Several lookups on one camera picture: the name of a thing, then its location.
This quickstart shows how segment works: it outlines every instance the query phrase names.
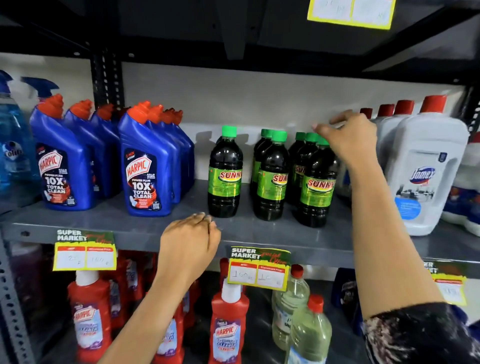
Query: hand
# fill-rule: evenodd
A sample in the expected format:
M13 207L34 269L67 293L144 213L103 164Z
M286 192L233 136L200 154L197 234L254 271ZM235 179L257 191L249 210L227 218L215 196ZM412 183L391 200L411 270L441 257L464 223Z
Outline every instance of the hand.
M346 121L339 129L327 124L313 125L313 129L324 137L333 151L347 165L348 169L378 163L375 146L377 127L364 114L346 110L336 115L330 124Z
M212 261L220 238L220 230L205 213L172 222L160 238L155 279L176 282L187 291Z

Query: black patterned sleeve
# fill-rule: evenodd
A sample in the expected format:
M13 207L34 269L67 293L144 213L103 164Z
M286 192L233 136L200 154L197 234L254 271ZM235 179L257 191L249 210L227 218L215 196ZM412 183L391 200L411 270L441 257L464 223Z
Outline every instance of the black patterned sleeve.
M367 353L374 364L480 363L480 343L446 303L427 303L368 319Z

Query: blue circle on label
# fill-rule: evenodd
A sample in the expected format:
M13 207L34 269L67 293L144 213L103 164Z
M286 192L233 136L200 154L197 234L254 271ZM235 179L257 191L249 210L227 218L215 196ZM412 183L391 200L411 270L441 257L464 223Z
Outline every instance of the blue circle on label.
M416 200L395 197L395 204L403 220L413 220L421 212L421 204Z

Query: pale green liquid bottle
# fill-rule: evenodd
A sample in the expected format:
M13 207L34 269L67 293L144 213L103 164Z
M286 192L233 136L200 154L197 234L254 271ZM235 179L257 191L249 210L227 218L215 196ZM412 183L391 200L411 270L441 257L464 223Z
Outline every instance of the pale green liquid bottle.
M285 364L325 363L332 338L332 325L323 314L323 308L323 297L312 294L307 307L295 311Z
M303 277L303 267L293 264L285 292L273 291L272 336L275 344L282 350L288 348L290 322L293 312L299 307L306 307L310 296L310 287Z

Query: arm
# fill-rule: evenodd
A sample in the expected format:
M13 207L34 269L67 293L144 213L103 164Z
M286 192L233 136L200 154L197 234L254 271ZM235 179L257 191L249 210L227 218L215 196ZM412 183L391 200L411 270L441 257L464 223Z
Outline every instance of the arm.
M376 126L346 111L314 126L346 163L352 185L353 251L364 319L420 303L443 302L395 206L375 152Z
M98 364L149 364L185 292L215 256L220 230L204 213L163 232L152 288Z

